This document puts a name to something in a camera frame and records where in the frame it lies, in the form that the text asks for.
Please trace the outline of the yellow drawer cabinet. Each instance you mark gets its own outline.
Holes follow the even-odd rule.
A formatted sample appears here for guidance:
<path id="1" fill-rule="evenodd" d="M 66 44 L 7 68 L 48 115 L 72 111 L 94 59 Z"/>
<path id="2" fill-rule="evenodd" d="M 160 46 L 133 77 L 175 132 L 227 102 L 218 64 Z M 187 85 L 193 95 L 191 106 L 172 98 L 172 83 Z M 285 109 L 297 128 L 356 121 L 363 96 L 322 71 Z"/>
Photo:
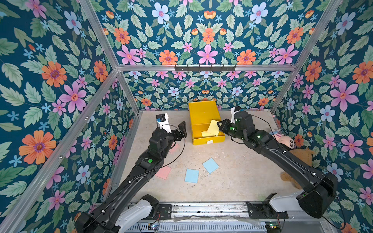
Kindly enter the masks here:
<path id="1" fill-rule="evenodd" d="M 219 132 L 218 136 L 202 137 L 201 132 L 207 131 L 212 120 L 221 121 L 219 110 L 215 101 L 189 103 L 190 122 L 192 130 L 192 143 L 194 146 L 222 143 L 225 135 Z"/>

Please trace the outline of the orange patterned sticky note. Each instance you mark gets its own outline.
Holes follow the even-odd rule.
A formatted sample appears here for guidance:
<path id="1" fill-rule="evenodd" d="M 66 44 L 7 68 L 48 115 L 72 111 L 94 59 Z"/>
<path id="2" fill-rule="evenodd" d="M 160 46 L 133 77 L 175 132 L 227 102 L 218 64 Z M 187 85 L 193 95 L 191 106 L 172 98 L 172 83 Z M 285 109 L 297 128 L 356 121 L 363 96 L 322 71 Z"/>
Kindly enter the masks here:
<path id="1" fill-rule="evenodd" d="M 218 127 L 218 121 L 212 120 L 207 130 L 208 136 L 218 136 L 220 129 Z"/>
<path id="2" fill-rule="evenodd" d="M 214 137 L 214 134 L 209 133 L 208 131 L 201 132 L 202 137 Z"/>

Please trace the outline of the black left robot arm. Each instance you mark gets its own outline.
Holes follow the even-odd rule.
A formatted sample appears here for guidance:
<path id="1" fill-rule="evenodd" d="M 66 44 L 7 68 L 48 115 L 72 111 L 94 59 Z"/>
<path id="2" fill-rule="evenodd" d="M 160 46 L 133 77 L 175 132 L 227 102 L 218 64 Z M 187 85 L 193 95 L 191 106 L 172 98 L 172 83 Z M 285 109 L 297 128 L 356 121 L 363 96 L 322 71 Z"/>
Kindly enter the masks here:
<path id="1" fill-rule="evenodd" d="M 148 148 L 142 153 L 127 178 L 92 213 L 82 213 L 75 228 L 79 233 L 124 233 L 140 220 L 156 213 L 159 202 L 145 195 L 131 208 L 132 198 L 163 167 L 174 142 L 186 139 L 186 122 L 167 131 L 168 123 L 160 123 L 149 139 Z"/>

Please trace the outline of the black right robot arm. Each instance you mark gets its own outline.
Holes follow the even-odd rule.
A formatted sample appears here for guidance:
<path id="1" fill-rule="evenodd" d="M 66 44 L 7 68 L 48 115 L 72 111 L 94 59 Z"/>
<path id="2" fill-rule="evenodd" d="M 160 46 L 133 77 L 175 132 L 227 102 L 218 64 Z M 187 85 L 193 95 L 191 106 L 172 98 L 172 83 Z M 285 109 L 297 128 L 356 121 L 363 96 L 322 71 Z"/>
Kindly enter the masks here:
<path id="1" fill-rule="evenodd" d="M 246 111 L 235 113 L 233 121 L 219 121 L 217 126 L 220 132 L 242 140 L 246 147 L 270 159 L 290 175 L 303 190 L 295 197 L 300 208 L 311 217 L 323 217 L 337 197 L 338 179 L 335 175 L 325 175 L 312 168 L 278 142 L 274 134 L 256 129 L 253 115 Z"/>

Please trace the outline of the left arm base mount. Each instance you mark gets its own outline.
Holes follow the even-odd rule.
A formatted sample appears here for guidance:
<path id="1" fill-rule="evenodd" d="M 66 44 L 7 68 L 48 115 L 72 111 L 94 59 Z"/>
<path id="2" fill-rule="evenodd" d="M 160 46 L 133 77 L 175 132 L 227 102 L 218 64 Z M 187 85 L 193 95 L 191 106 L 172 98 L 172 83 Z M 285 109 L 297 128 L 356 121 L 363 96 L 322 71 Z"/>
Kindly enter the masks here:
<path id="1" fill-rule="evenodd" d="M 171 219 L 172 205 L 171 204 L 161 204 L 159 200 L 151 195 L 145 195 L 142 197 L 144 200 L 148 201 L 152 207 L 150 214 L 146 217 L 146 220 L 167 220 Z"/>

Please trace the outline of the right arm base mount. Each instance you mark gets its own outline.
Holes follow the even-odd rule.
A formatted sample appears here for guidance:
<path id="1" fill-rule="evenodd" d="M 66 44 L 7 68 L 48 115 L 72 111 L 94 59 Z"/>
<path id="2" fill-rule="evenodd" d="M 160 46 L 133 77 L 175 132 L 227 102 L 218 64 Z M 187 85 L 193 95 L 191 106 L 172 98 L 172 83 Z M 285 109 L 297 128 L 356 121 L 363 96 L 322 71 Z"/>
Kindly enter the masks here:
<path id="1" fill-rule="evenodd" d="M 270 200 L 276 193 L 271 193 L 261 203 L 246 202 L 248 214 L 253 219 L 288 219 L 287 212 L 278 212 L 271 205 Z"/>

